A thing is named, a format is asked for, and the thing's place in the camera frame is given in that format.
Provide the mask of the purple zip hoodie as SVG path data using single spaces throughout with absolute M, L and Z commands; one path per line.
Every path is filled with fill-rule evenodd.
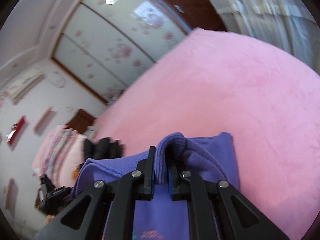
M 222 132 L 214 137 L 186 138 L 182 133 L 164 137 L 156 147 L 154 173 L 155 193 L 151 201 L 137 201 L 133 223 L 133 239 L 189 239 L 186 201 L 173 201 L 169 196 L 165 149 L 173 146 L 173 154 L 186 168 L 210 182 L 229 181 L 239 187 L 233 137 Z M 118 180 L 132 172 L 148 152 L 112 160 L 88 159 L 75 181 L 72 195 L 78 196 L 95 181 Z

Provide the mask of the folded floral quilts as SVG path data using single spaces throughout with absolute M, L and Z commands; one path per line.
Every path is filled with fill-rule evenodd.
M 55 187 L 72 187 L 76 168 L 84 163 L 86 136 L 65 125 L 55 126 L 41 144 L 31 168 L 33 176 L 45 174 Z

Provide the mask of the black puffer jacket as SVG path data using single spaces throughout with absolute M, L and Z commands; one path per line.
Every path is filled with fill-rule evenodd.
M 85 139 L 83 153 L 84 160 L 88 158 L 94 160 L 118 159 L 123 157 L 123 145 L 119 140 L 113 141 L 111 138 L 100 139 L 97 143 Z

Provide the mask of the dark wooden headboard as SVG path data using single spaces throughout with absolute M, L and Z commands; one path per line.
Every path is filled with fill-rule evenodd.
M 78 109 L 72 119 L 66 124 L 68 128 L 84 134 L 89 126 L 92 126 L 96 117 L 86 112 L 84 109 Z

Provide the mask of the pink bed blanket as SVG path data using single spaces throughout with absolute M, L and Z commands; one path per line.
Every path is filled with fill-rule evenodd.
M 244 35 L 196 29 L 96 120 L 134 155 L 166 135 L 232 135 L 240 190 L 291 239 L 319 213 L 319 75 Z

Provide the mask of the floral sliding wardrobe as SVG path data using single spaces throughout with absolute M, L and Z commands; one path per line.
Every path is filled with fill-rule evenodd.
M 156 0 L 81 0 L 53 58 L 105 101 L 130 87 L 188 29 Z

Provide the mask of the cream lace covered furniture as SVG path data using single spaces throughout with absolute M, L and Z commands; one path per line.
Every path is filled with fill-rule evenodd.
M 209 0 L 228 31 L 274 45 L 319 72 L 319 26 L 302 0 Z

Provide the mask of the brown wooden door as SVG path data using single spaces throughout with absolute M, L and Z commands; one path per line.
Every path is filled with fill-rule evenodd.
M 163 0 L 175 9 L 191 27 L 226 31 L 226 27 L 209 0 Z

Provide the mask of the pink wall shelf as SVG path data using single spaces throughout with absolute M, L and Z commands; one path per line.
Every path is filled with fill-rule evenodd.
M 37 122 L 33 126 L 33 132 L 35 134 L 41 134 L 42 130 L 50 123 L 53 116 L 54 116 L 53 107 L 50 106 L 38 118 Z

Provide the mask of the red wall shelf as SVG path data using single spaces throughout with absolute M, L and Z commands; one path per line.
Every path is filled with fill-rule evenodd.
M 16 139 L 16 137 L 18 136 L 21 128 L 23 127 L 23 125 L 25 124 L 26 121 L 26 116 L 23 115 L 17 123 L 15 123 L 12 127 L 11 127 L 11 131 L 9 134 L 7 134 L 7 139 L 6 139 L 6 143 L 11 146 L 14 143 L 14 140 Z

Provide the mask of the wall air conditioner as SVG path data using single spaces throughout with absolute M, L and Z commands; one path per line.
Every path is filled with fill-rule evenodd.
M 16 79 L 7 89 L 6 92 L 13 105 L 16 105 L 23 95 L 35 86 L 38 82 L 43 80 L 45 73 L 40 68 L 31 68 L 25 72 L 21 77 Z

